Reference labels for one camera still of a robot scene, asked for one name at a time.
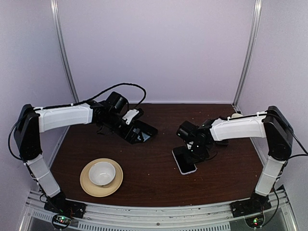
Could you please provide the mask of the black smartphone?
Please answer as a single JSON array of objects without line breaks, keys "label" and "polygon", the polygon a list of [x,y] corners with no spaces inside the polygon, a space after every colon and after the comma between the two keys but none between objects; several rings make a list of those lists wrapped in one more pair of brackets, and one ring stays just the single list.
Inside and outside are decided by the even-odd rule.
[{"label": "black smartphone", "polygon": [[177,164],[181,175],[188,175],[197,171],[197,167],[193,164],[188,164],[184,158],[187,149],[184,146],[173,148],[172,155]]}]

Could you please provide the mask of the dark purple smartphone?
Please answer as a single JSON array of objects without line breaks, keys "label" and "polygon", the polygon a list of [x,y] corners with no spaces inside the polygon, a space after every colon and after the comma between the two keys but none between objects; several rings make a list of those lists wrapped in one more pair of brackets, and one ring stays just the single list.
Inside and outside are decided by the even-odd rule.
[{"label": "dark purple smartphone", "polygon": [[216,141],[216,145],[228,146],[228,144],[229,144],[228,140]]}]

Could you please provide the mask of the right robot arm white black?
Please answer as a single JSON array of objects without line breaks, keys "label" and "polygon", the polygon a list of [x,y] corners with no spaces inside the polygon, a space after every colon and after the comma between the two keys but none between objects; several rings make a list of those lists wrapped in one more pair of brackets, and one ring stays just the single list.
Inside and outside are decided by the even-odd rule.
[{"label": "right robot arm white black", "polygon": [[227,118],[208,119],[200,126],[184,121],[176,134],[185,144],[174,148],[172,154],[181,174],[186,175],[190,171],[185,171],[185,167],[195,167],[209,159],[214,143],[227,143],[237,138],[265,138],[269,148],[267,162],[251,197],[238,202],[255,213],[265,208],[269,193],[291,156],[293,131],[276,106],[253,115],[233,114]]}]

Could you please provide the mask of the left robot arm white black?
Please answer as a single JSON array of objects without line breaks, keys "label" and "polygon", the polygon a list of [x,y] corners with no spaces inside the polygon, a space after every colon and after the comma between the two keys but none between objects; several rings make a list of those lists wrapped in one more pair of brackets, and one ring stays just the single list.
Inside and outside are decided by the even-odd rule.
[{"label": "left robot arm white black", "polygon": [[51,207],[59,214],[69,210],[69,202],[43,159],[40,134],[55,128],[95,124],[108,127],[131,144],[145,142],[150,135],[144,129],[145,124],[138,120],[143,110],[131,109],[121,115],[127,104],[125,97],[113,91],[101,102],[90,100],[80,105],[55,108],[34,108],[30,104],[23,106],[11,131],[19,151],[17,159],[27,166],[44,194],[51,199]]}]

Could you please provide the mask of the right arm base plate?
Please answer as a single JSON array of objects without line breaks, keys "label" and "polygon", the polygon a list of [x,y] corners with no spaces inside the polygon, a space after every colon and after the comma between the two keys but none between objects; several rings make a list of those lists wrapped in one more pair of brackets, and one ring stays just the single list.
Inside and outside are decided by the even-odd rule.
[{"label": "right arm base plate", "polygon": [[252,198],[235,201],[230,204],[232,216],[234,218],[248,216],[255,213],[261,213],[264,210],[271,208],[271,203],[267,199],[265,202]]}]

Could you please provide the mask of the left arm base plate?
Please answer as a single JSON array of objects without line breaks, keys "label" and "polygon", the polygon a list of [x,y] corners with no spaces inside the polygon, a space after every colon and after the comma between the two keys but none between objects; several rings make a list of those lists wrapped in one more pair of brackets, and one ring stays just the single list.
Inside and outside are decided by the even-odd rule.
[{"label": "left arm base plate", "polygon": [[69,218],[83,218],[86,204],[67,200],[65,194],[60,192],[54,197],[47,196],[44,209]]}]

